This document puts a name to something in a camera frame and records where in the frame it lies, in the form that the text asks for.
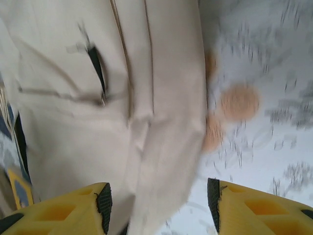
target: white pants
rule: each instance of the white pants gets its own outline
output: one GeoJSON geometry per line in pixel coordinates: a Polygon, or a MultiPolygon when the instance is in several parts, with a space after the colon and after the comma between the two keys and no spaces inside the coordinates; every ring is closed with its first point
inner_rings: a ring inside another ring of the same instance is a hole
{"type": "Polygon", "coordinates": [[[186,200],[205,134],[197,0],[0,0],[0,71],[42,200],[109,182],[110,234],[151,235],[186,200]],[[85,47],[96,46],[108,103],[85,47]]]}

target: yellow object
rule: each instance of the yellow object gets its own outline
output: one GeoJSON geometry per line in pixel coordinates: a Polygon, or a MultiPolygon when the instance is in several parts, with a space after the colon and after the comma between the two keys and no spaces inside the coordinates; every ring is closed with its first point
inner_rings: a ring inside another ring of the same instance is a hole
{"type": "Polygon", "coordinates": [[[313,235],[309,206],[224,181],[220,189],[220,235],[313,235]]]}
{"type": "Polygon", "coordinates": [[[22,218],[0,234],[105,235],[111,207],[110,185],[98,183],[16,211],[22,218]]]}
{"type": "Polygon", "coordinates": [[[34,204],[31,185],[23,178],[18,170],[10,168],[7,171],[9,177],[16,208],[19,210],[24,207],[28,207],[34,204]]]}

